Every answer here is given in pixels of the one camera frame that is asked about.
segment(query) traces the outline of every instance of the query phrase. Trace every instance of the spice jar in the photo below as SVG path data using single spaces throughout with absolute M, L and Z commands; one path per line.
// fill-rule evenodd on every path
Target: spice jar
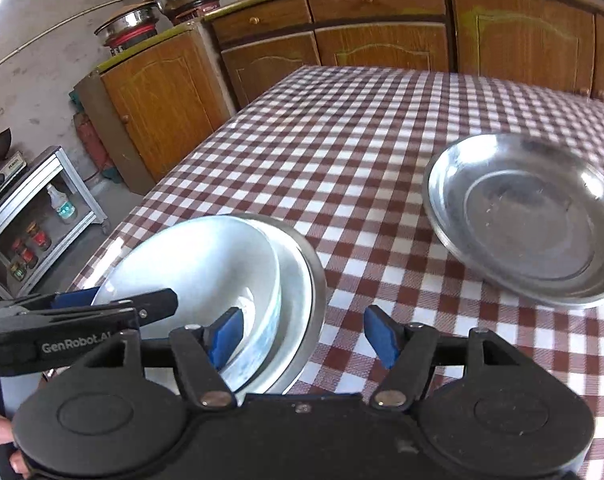
M 26 276 L 26 267 L 20 262 L 13 262 L 9 268 L 9 272 L 16 280 L 21 282 Z
M 26 228 L 26 232 L 43 251 L 51 247 L 51 238 L 48 237 L 37 223 L 31 222 Z
M 13 242 L 11 248 L 15 254 L 24 260 L 24 263 L 27 264 L 29 269 L 32 269 L 38 264 L 38 257 L 25 245 L 21 238 L 18 238 Z

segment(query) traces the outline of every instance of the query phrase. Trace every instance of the table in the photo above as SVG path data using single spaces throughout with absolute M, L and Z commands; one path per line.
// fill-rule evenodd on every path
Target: table
M 603 103 L 455 74 L 300 68 L 168 174 L 74 287 L 101 283 L 131 248 L 182 220 L 283 219 L 315 247 L 329 287 L 320 343 L 291 392 L 372 393 L 385 370 L 362 331 L 370 303 L 443 332 L 487 327 L 584 396 L 596 428 L 581 475 L 604 478 L 604 306 L 556 312 L 484 283 L 437 240 L 421 206 L 429 158 L 495 130 L 561 144 L 604 173 Z

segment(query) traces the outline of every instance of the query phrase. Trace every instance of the plastic bottle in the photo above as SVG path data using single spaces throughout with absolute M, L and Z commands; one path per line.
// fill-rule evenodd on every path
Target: plastic bottle
M 71 204 L 66 194 L 58 191 L 53 184 L 47 184 L 47 192 L 51 197 L 51 207 L 66 224 L 70 224 L 77 217 L 76 206 Z

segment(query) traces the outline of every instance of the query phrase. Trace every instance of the blue gripper pad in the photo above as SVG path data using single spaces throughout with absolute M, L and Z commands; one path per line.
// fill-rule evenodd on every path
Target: blue gripper pad
M 364 335 L 380 358 L 384 368 L 391 368 L 402 352 L 405 341 L 400 341 L 403 328 L 376 305 L 364 311 Z
M 226 365 L 244 334 L 244 315 L 239 308 L 230 308 L 209 328 L 208 359 L 216 370 Z

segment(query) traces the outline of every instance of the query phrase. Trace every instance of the pot lid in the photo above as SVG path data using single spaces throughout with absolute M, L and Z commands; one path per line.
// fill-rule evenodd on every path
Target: pot lid
M 127 5 L 125 7 L 120 7 L 118 10 L 116 10 L 115 12 L 113 12 L 113 14 L 111 14 L 108 17 L 108 19 L 106 19 L 105 22 L 103 22 L 98 28 L 96 28 L 95 32 L 93 32 L 93 34 L 97 34 L 104 27 L 106 27 L 107 25 L 109 25 L 109 23 L 114 22 L 118 18 L 121 18 L 122 16 L 127 15 L 129 12 L 134 12 L 135 10 L 144 9 L 144 7 L 149 7 L 149 6 L 157 7 L 157 2 L 155 0 L 143 0 L 140 3 L 138 3 L 138 4 L 133 4 L 133 5 Z

